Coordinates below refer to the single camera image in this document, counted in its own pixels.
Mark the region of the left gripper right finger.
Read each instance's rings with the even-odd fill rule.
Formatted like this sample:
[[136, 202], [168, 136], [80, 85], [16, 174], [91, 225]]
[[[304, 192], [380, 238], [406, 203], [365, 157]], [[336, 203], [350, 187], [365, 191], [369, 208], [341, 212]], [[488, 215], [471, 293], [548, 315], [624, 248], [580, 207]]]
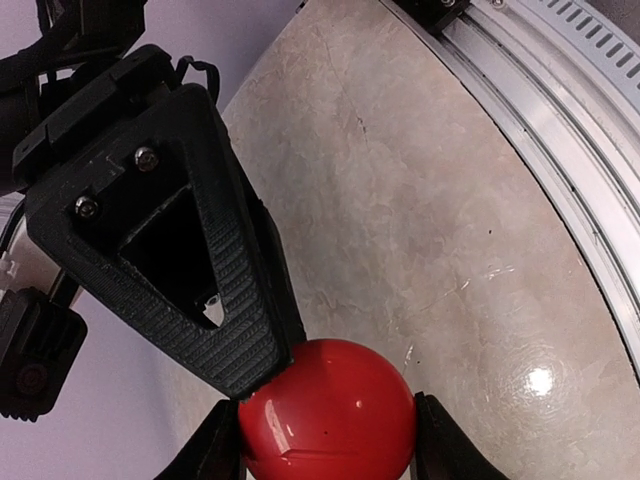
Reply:
[[412, 479], [508, 480], [474, 445], [434, 395], [416, 393]]

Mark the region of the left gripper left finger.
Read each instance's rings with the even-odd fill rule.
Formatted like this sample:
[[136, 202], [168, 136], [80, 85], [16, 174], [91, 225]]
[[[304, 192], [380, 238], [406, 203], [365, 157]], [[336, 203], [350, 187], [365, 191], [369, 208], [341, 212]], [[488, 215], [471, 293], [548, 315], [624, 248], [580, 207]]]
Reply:
[[241, 456], [237, 401], [220, 400], [156, 480], [247, 478]]

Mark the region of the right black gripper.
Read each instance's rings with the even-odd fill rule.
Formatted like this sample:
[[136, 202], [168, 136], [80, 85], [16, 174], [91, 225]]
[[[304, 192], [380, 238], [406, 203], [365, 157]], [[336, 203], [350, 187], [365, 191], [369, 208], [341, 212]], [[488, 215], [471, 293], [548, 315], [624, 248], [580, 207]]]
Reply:
[[143, 172], [133, 140], [152, 145], [147, 112], [181, 86], [170, 56], [146, 45], [116, 62], [41, 122], [14, 152], [21, 190], [49, 190], [57, 178], [88, 190], [180, 190], [188, 186], [175, 159]]

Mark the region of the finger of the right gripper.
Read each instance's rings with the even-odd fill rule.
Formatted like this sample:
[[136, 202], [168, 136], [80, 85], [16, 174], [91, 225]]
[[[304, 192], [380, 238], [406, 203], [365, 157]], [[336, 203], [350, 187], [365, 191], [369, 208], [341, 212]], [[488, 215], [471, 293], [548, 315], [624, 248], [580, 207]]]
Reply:
[[25, 214], [83, 289], [230, 398], [306, 337], [277, 226], [200, 85], [114, 122], [28, 190]]

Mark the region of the red round charging case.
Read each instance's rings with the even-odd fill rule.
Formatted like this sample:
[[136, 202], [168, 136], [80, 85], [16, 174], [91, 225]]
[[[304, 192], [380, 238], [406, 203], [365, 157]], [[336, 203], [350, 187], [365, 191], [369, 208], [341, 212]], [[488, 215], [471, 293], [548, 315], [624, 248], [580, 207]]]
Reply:
[[240, 403], [243, 456], [256, 479], [399, 479], [415, 449], [416, 402], [375, 351], [318, 339]]

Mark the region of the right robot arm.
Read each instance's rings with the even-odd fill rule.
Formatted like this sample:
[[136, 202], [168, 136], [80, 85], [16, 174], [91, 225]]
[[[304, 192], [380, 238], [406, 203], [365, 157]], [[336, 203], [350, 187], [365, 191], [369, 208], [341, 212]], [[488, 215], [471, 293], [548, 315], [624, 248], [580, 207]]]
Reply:
[[231, 146], [218, 69], [138, 46], [141, 1], [41, 1], [1, 62], [9, 190], [61, 270], [160, 351], [243, 400], [305, 331], [277, 227]]

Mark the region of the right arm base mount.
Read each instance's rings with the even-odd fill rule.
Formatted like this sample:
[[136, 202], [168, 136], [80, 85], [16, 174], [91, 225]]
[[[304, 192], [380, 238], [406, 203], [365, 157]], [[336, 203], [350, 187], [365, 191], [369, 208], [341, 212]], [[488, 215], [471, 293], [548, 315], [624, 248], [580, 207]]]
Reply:
[[470, 0], [393, 0], [430, 35], [439, 35], [471, 4]]

